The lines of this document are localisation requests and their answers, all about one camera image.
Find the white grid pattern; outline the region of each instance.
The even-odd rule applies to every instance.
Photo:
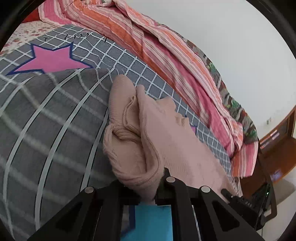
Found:
[[[45,34],[45,36],[49,37],[49,39],[48,39],[47,41],[43,41],[43,40],[41,40],[42,36],[39,37],[38,40],[39,40],[40,42],[42,42],[40,45],[48,44],[48,45],[53,46],[54,48],[58,48],[58,47],[61,47],[61,46],[62,46],[63,44],[65,44],[65,43],[71,43],[68,39],[64,40],[64,39],[61,39],[61,38],[59,38],[59,37],[57,37],[57,36],[60,35],[60,34],[65,33],[65,32],[68,31],[68,30],[73,30],[72,28],[74,28],[74,27],[76,27],[76,26],[71,26],[70,28],[61,27],[61,28],[64,29],[63,32],[57,32],[57,31],[54,30],[54,32],[57,33],[56,36],[51,36],[51,35]],[[83,32],[84,30],[87,30],[87,29],[83,29],[83,28],[82,28],[82,29],[80,29],[79,31],[76,31],[76,30],[75,30],[75,31],[76,31],[77,33],[81,33],[81,32]],[[159,98],[162,96],[163,93],[166,94],[167,96],[171,96],[172,99],[174,100],[174,102],[177,104],[176,109],[177,109],[178,112],[179,112],[180,109],[182,108],[182,109],[184,109],[184,111],[185,111],[185,115],[188,115],[188,114],[192,115],[191,125],[194,124],[194,120],[196,120],[196,121],[198,122],[198,124],[196,125],[196,127],[197,127],[197,129],[196,129],[196,135],[198,136],[198,138],[199,138],[202,142],[205,142],[205,141],[206,141],[206,144],[208,145],[208,147],[210,148],[210,150],[213,152],[214,156],[217,157],[217,158],[220,160],[220,163],[223,165],[224,169],[226,170],[227,175],[230,177],[230,161],[229,161],[229,157],[228,157],[227,153],[225,152],[224,148],[223,148],[220,144],[219,144],[219,145],[220,145],[220,148],[218,147],[218,140],[217,140],[213,135],[211,135],[209,131],[205,131],[205,130],[207,129],[207,127],[206,127],[206,126],[205,126],[205,125],[199,120],[199,118],[195,115],[195,113],[194,113],[193,111],[190,111],[190,110],[189,110],[188,105],[187,105],[187,106],[183,106],[183,105],[181,104],[181,102],[182,102],[182,99],[181,99],[181,98],[180,98],[179,101],[177,101],[177,100],[174,98],[174,93],[175,93],[175,91],[172,90],[172,94],[169,94],[167,91],[165,91],[165,87],[166,87],[166,85],[167,85],[166,82],[164,82],[163,86],[158,86],[157,84],[155,84],[154,81],[155,81],[155,79],[156,79],[156,77],[157,77],[158,75],[157,75],[152,69],[150,69],[150,68],[147,66],[147,64],[142,63],[141,61],[138,60],[137,57],[135,57],[135,56],[133,56],[132,54],[130,54],[129,52],[127,52],[126,49],[123,50],[123,49],[121,49],[120,47],[116,46],[116,45],[115,45],[115,42],[111,42],[111,41],[107,40],[106,42],[107,42],[108,44],[110,44],[110,46],[109,46],[109,48],[104,52],[104,51],[102,51],[101,49],[99,49],[97,46],[98,46],[98,44],[99,44],[102,40],[104,41],[105,37],[104,37],[104,36],[102,36],[102,37],[97,37],[97,36],[95,36],[95,35],[93,34],[93,32],[90,33],[90,36],[92,36],[92,37],[98,39],[98,42],[96,42],[95,45],[92,45],[92,44],[91,44],[86,38],[82,38],[81,41],[80,41],[79,43],[77,43],[77,44],[74,43],[74,44],[73,44],[73,46],[74,46],[73,51],[75,51],[77,48],[80,48],[80,49],[83,49],[83,50],[85,50],[85,51],[88,51],[88,53],[87,53],[83,58],[82,58],[81,56],[78,56],[78,55],[75,55],[75,54],[73,54],[73,56],[76,56],[76,57],[81,58],[81,61],[83,61],[83,60],[88,60],[88,61],[94,63],[94,66],[96,66],[97,68],[100,67],[101,63],[104,63],[104,62],[103,62],[103,59],[107,56],[107,57],[109,57],[111,60],[115,61],[115,64],[114,64],[113,66],[109,66],[109,65],[107,65],[106,63],[104,63],[106,66],[108,66],[108,67],[110,67],[110,68],[112,69],[112,70],[109,70],[109,69],[108,69],[108,70],[109,70],[108,74],[109,74],[110,77],[111,77],[111,73],[112,73],[112,71],[113,71],[114,69],[115,69],[115,70],[117,71],[117,73],[119,74],[119,71],[118,71],[118,69],[116,68],[116,66],[117,66],[118,63],[120,63],[123,67],[125,67],[125,68],[127,69],[127,70],[124,72],[125,75],[127,75],[129,72],[132,72],[132,73],[138,75],[138,78],[137,78],[137,80],[136,80],[136,82],[135,82],[135,85],[137,85],[137,84],[139,83],[139,81],[140,81],[141,78],[143,78],[144,80],[146,80],[146,81],[149,83],[149,86],[148,86],[148,88],[147,88],[147,90],[146,90],[146,92],[147,92],[147,94],[148,94],[149,96],[153,97],[154,99],[159,99]],[[49,43],[49,41],[51,41],[51,40],[53,40],[53,39],[58,39],[58,40],[60,40],[60,41],[62,41],[62,42],[61,42],[59,45],[55,46],[55,45]],[[87,48],[85,48],[85,47],[83,47],[83,46],[80,46],[80,44],[81,44],[84,40],[86,40],[86,41],[92,46],[92,48],[91,48],[90,50],[87,49]],[[121,55],[120,55],[117,59],[115,59],[115,58],[113,58],[112,56],[108,55],[108,52],[109,52],[112,48],[116,48],[116,49],[118,49],[118,50],[120,50],[120,51],[122,52]],[[93,53],[93,50],[97,50],[98,52],[100,52],[101,54],[103,54],[103,56],[100,57],[99,55]],[[28,51],[28,52],[22,52],[21,50],[17,49],[16,51],[19,52],[19,53],[21,53],[21,56],[19,56],[18,58],[16,58],[14,61],[11,61],[11,60],[9,60],[9,59],[7,59],[7,58],[5,58],[5,57],[4,57],[4,58],[0,58],[0,60],[3,59],[3,60],[5,60],[5,61],[7,61],[7,62],[9,63],[9,65],[7,65],[4,69],[2,69],[2,70],[0,71],[0,78],[3,79],[3,80],[5,80],[5,81],[7,82],[6,85],[0,90],[0,93],[3,92],[9,84],[14,84],[14,85],[20,85],[20,84],[22,84],[22,82],[21,82],[21,83],[18,83],[18,82],[15,82],[15,81],[14,81],[14,79],[15,79],[19,74],[12,75],[12,76],[4,76],[4,75],[2,74],[3,71],[6,70],[6,69],[7,69],[9,66],[11,66],[11,65],[14,65],[15,67],[19,66],[19,64],[16,63],[15,61],[19,60],[19,59],[22,58],[23,56],[27,56],[27,57],[30,57],[30,58],[32,57],[31,55],[29,55],[29,53],[31,52],[31,50]],[[89,57],[90,54],[97,56],[97,57],[100,59],[99,63],[96,63],[94,60],[89,59],[88,57]],[[129,66],[127,66],[127,65],[125,65],[124,63],[120,62],[120,59],[121,59],[121,57],[122,57],[124,54],[127,54],[128,56],[130,56],[131,58],[133,58],[133,60],[132,60],[132,62],[131,62],[131,64],[130,64]],[[135,71],[135,70],[132,69],[132,66],[133,66],[133,64],[134,64],[136,61],[139,62],[139,63],[141,63],[141,64],[143,65],[143,70],[141,71],[141,73],[138,73],[137,71]],[[143,75],[146,69],[149,69],[149,70],[151,70],[153,73],[155,73],[154,76],[153,76],[153,79],[152,79],[152,80],[149,80],[148,78],[146,78],[146,77]],[[154,87],[156,87],[157,89],[160,90],[160,94],[159,94],[158,96],[154,96],[153,94],[150,93],[150,89],[151,89],[152,86],[154,86]],[[67,93],[67,92],[65,92],[65,91],[63,91],[63,90],[61,90],[61,89],[59,89],[58,91],[61,92],[61,93],[63,93],[64,95],[66,95],[69,99],[71,99],[72,101],[74,101],[76,104],[79,103],[79,100],[75,99],[75,97],[74,97],[74,96],[71,96],[69,93]],[[100,115],[100,114],[97,113],[95,110],[91,109],[91,108],[88,107],[88,106],[85,106],[85,104],[82,105],[82,108],[87,109],[90,113],[92,113],[92,114],[95,115],[95,116]],[[12,224],[11,224],[11,220],[9,221],[9,218],[8,218],[8,220],[7,220],[7,224],[10,226],[11,230],[14,229],[15,231],[17,231],[17,229],[16,229],[14,226],[12,226]]]
[[[51,35],[45,34],[45,36],[49,37],[49,39],[48,39],[47,41],[43,41],[43,40],[41,40],[42,36],[39,37],[38,40],[42,42],[42,44],[40,44],[40,45],[43,45],[43,44],[49,44],[49,45],[53,46],[54,48],[58,48],[58,47],[60,47],[61,45],[65,44],[65,43],[71,43],[71,42],[68,41],[67,39],[64,40],[64,39],[59,38],[59,37],[57,37],[57,36],[60,35],[60,34],[65,33],[65,32],[68,31],[68,30],[76,31],[76,30],[73,30],[73,29],[72,29],[73,27],[75,27],[75,26],[72,26],[72,27],[70,27],[70,28],[64,28],[65,30],[64,30],[63,32],[57,32],[56,30],[53,30],[53,32],[56,32],[56,33],[57,33],[57,35],[55,35],[55,36],[51,36]],[[82,29],[80,29],[79,31],[76,31],[76,32],[77,32],[77,33],[81,33],[81,32],[85,33],[85,32],[84,32],[85,30],[88,31],[88,29],[84,29],[84,28],[82,28]],[[146,78],[145,76],[143,76],[143,73],[145,72],[146,69],[149,69],[150,71],[154,72],[150,67],[147,66],[147,64],[144,65],[144,68],[143,68],[143,70],[142,70],[142,72],[141,72],[140,74],[139,74],[138,72],[136,72],[135,70],[133,70],[131,67],[132,67],[132,65],[133,65],[136,61],[138,61],[138,60],[137,60],[137,57],[136,57],[136,56],[133,56],[132,54],[130,54],[129,52],[127,52],[126,49],[125,49],[125,50],[121,49],[120,47],[118,47],[118,46],[115,45],[115,44],[116,44],[115,42],[113,42],[113,41],[111,42],[110,40],[107,39],[106,42],[107,42],[108,44],[110,44],[110,46],[109,46],[109,48],[107,49],[107,51],[104,52],[104,51],[102,51],[101,49],[97,48],[97,45],[98,45],[101,41],[104,41],[105,37],[104,37],[104,36],[102,36],[102,37],[97,37],[97,36],[95,36],[95,35],[93,34],[93,32],[90,32],[90,36],[92,36],[92,37],[98,39],[98,42],[97,42],[95,45],[92,45],[92,44],[87,40],[87,38],[82,38],[81,41],[80,41],[79,43],[77,43],[77,44],[74,43],[74,44],[73,44],[73,45],[74,45],[73,51],[76,50],[77,48],[80,48],[80,49],[83,49],[83,50],[85,50],[85,51],[88,51],[87,55],[84,56],[81,60],[82,60],[82,61],[83,61],[83,60],[91,61],[91,62],[93,62],[93,63],[95,64],[96,67],[98,67],[98,66],[100,66],[101,63],[104,63],[104,62],[103,62],[103,59],[104,59],[105,56],[107,56],[107,57],[109,57],[111,60],[115,61],[115,65],[116,65],[117,63],[120,63],[123,67],[125,67],[125,68],[127,69],[126,72],[124,73],[125,75],[127,75],[128,72],[132,72],[132,73],[138,75],[138,78],[137,78],[137,80],[136,80],[135,85],[138,84],[138,82],[139,82],[139,80],[140,80],[141,78],[143,78],[144,80],[148,81],[148,82],[149,82],[149,87],[148,87],[148,89],[146,90],[146,92],[147,92],[147,94],[148,94],[149,96],[153,97],[154,99],[159,99],[163,93],[166,94],[166,95],[168,95],[168,96],[171,96],[172,99],[174,100],[174,102],[177,104],[177,106],[176,106],[176,111],[177,111],[177,112],[180,112],[180,109],[182,108],[182,109],[184,109],[184,111],[185,111],[185,116],[187,116],[188,113],[189,113],[190,115],[192,115],[191,125],[194,125],[194,120],[197,120],[197,121],[198,121],[198,124],[197,124],[196,126],[197,126],[197,129],[198,129],[199,131],[201,131],[201,134],[202,134],[202,135],[200,136],[198,131],[196,131],[196,135],[197,135],[197,136],[199,137],[199,139],[202,140],[203,142],[205,142],[205,139],[207,140],[207,141],[206,141],[206,144],[207,144],[208,147],[213,151],[213,154],[215,155],[215,157],[217,157],[217,158],[220,160],[220,163],[223,165],[225,171],[227,172],[228,177],[230,177],[230,176],[231,176],[231,175],[230,175],[230,172],[231,172],[231,171],[230,171],[230,160],[229,160],[228,154],[225,152],[224,148],[223,148],[221,145],[220,145],[220,149],[219,149],[219,150],[217,150],[218,144],[217,144],[216,146],[213,146],[213,142],[214,142],[214,140],[215,140],[217,143],[218,143],[218,140],[217,140],[215,137],[213,137],[213,136],[209,136],[207,133],[205,133],[205,128],[207,128],[207,127],[205,127],[205,125],[199,120],[199,118],[195,115],[194,112],[189,111],[189,107],[188,107],[188,105],[187,105],[187,106],[183,106],[183,105],[181,105],[181,102],[182,102],[182,99],[181,99],[181,98],[180,98],[179,101],[177,101],[177,100],[174,98],[174,92],[175,92],[175,91],[173,90],[173,92],[172,92],[171,95],[168,94],[168,93],[165,91],[165,86],[167,85],[166,82],[164,83],[164,85],[163,85],[162,87],[159,87],[158,85],[156,85],[156,84],[154,83],[154,80],[155,80],[155,78],[157,77],[157,74],[154,75],[154,78],[153,78],[152,80],[149,80],[148,78]],[[62,43],[60,43],[59,45],[55,46],[55,45],[49,43],[49,41],[52,40],[52,39],[58,39],[58,40],[62,41]],[[82,43],[84,40],[86,40],[86,41],[92,46],[91,50],[89,50],[89,49],[87,49],[87,48],[85,48],[85,47],[83,47],[83,46],[80,46],[80,43]],[[121,55],[120,55],[117,59],[115,59],[115,58],[113,58],[112,56],[108,55],[108,52],[109,52],[112,48],[116,48],[116,49],[122,51]],[[99,55],[93,53],[92,51],[93,51],[94,49],[97,50],[98,52],[100,52],[101,54],[103,54],[103,56],[100,57]],[[27,53],[23,53],[23,55],[21,55],[21,56],[18,57],[17,59],[20,59],[20,58],[21,58],[22,56],[24,56],[24,55],[25,55],[25,56],[30,56],[30,55],[28,55],[29,52],[30,52],[30,51],[28,51]],[[97,64],[95,61],[93,61],[93,60],[91,60],[91,59],[88,59],[87,57],[88,57],[90,54],[97,56],[97,57],[100,59],[100,62]],[[127,65],[125,65],[124,63],[120,62],[120,58],[123,56],[123,54],[127,54],[128,56],[130,56],[131,58],[133,58],[133,61],[132,61],[132,63],[131,63],[129,66],[127,66]],[[7,60],[6,58],[4,58],[4,59],[5,59],[6,61],[10,62],[11,64],[14,64],[13,61]],[[153,95],[149,92],[149,91],[150,91],[150,88],[151,88],[152,86],[154,86],[154,87],[156,87],[157,89],[160,90],[160,94],[159,94],[159,96],[153,96]],[[212,139],[212,143],[209,143],[209,142],[208,142],[208,139],[209,139],[209,138]]]

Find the wooden furniture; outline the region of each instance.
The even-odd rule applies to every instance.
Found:
[[[295,118],[296,106],[276,128],[259,141],[254,173],[251,177],[241,179],[246,198],[266,182],[267,175],[276,183],[296,166],[296,139],[292,137]]]

